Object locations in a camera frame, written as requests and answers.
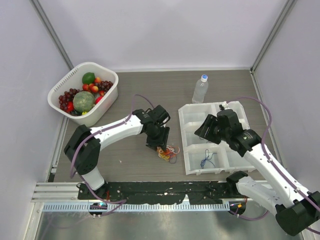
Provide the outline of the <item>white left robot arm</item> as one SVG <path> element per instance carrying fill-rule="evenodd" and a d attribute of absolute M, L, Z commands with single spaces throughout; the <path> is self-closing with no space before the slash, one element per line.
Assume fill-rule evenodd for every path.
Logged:
<path fill-rule="evenodd" d="M 100 151 L 125 138 L 146 134 L 146 146 L 156 151 L 166 150 L 170 128 L 166 123 L 169 113 L 158 105 L 153 109 L 137 109 L 116 122 L 89 128 L 80 125 L 76 128 L 64 148 L 64 154 L 71 162 L 71 170 L 76 170 L 89 186 L 93 198 L 102 199 L 108 184 L 98 170 Z"/>

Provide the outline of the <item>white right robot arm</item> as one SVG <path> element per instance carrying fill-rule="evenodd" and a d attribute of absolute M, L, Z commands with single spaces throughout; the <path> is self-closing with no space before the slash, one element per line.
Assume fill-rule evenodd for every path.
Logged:
<path fill-rule="evenodd" d="M 243 129 L 232 109 L 208 114 L 194 132 L 214 144 L 225 142 L 265 178 L 271 188 L 253 180 L 243 171 L 227 178 L 226 193 L 233 198 L 251 198 L 275 216 L 278 225 L 290 236 L 296 236 L 320 219 L 320 193 L 300 184 L 270 153 L 260 136 Z"/>

